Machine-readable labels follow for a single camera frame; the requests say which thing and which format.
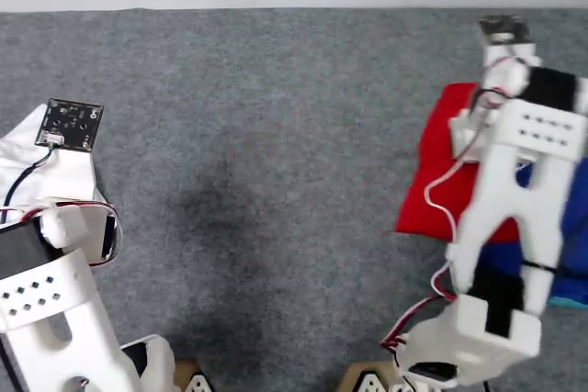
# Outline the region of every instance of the red fabric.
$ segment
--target red fabric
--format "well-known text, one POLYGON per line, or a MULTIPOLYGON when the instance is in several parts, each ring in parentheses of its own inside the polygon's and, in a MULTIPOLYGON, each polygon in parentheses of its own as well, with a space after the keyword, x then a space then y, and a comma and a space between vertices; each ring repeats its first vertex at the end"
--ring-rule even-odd
MULTIPOLYGON (((419 141, 419 168, 402 203, 396 221, 397 232, 421 234, 442 241, 452 240, 447 216, 424 201, 424 188, 455 162, 451 154, 449 119, 467 105, 475 87, 474 83, 450 84, 443 90, 419 141)), ((464 164, 451 178, 431 190, 433 202, 446 207, 456 222, 471 200, 477 172, 477 164, 464 164)), ((515 220, 506 220, 489 241, 518 241, 515 220)))

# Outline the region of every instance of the circuit board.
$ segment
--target circuit board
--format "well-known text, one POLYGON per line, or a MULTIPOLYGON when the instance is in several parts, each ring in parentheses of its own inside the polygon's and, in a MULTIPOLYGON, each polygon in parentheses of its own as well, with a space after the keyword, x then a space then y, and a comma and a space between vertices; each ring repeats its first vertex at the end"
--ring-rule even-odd
POLYGON ((104 107, 51 98, 35 145, 92 151, 104 107))
POLYGON ((480 19, 481 32, 490 45, 532 43, 529 28, 518 15, 489 15, 480 19))

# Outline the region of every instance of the white wire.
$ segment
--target white wire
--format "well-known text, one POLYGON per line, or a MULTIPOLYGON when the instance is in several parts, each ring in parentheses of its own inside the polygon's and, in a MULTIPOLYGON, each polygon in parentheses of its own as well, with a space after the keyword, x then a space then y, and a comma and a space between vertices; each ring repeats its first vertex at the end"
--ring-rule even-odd
POLYGON ((439 268, 437 271, 435 271, 435 273, 431 276, 431 287, 433 288, 433 291, 435 291, 439 296, 447 298, 447 295, 442 293, 436 286, 435 286, 435 280, 437 279, 438 276, 440 276, 442 273, 444 273, 445 271, 447 271, 449 269, 449 265, 451 265, 450 261, 445 261, 445 263, 443 263, 443 266, 441 268, 439 268))
POLYGON ((433 189, 434 187, 437 187, 438 185, 444 183, 447 179, 449 179, 451 176, 453 176, 454 174, 456 174, 456 172, 464 164, 464 162, 465 162, 465 160, 464 160, 465 156, 466 155, 465 155, 465 152, 464 152, 464 154, 461 155, 461 157, 449 168, 449 170, 447 170, 443 175, 439 176, 434 181, 431 181, 429 183, 429 185, 424 188, 424 200, 425 200, 425 202, 429 206, 441 210, 447 216, 447 219, 449 220, 449 226, 451 227, 451 241, 452 242, 458 236, 458 227, 456 225, 456 220, 455 220, 455 218, 453 217, 453 215, 451 214, 451 212, 449 210, 447 210, 443 206, 440 206, 440 205, 436 204, 435 202, 433 202, 431 200, 431 189, 433 189))

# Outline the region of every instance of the gray carpet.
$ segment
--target gray carpet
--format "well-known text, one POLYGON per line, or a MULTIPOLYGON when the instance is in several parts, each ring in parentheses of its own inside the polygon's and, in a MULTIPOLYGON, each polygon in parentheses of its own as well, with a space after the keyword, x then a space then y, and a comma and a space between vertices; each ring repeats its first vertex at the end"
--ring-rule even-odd
MULTIPOLYGON (((482 13, 3 14, 0 130, 49 97, 107 106, 126 243, 96 278, 121 342, 160 333, 226 391, 332 391, 442 263, 386 230, 442 87, 481 73, 482 13)), ((548 65, 588 74, 587 11, 524 15, 548 65)), ((585 390, 586 319, 551 308, 497 390, 585 390)))

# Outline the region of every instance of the blue cloth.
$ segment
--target blue cloth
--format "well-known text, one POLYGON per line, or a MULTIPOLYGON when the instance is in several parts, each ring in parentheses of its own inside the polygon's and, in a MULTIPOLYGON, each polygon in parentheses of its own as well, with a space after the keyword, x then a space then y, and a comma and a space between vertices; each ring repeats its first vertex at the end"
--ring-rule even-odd
MULTIPOLYGON (((532 166, 519 171, 517 182, 527 186, 532 166)), ((565 246, 560 266, 588 275, 588 160, 580 162, 574 175, 570 197, 561 221, 565 246)), ((520 242, 487 244, 481 252, 480 264, 507 274, 519 274, 523 261, 520 242)), ((586 280, 558 275, 551 289, 552 305, 588 308, 588 277, 586 280)))

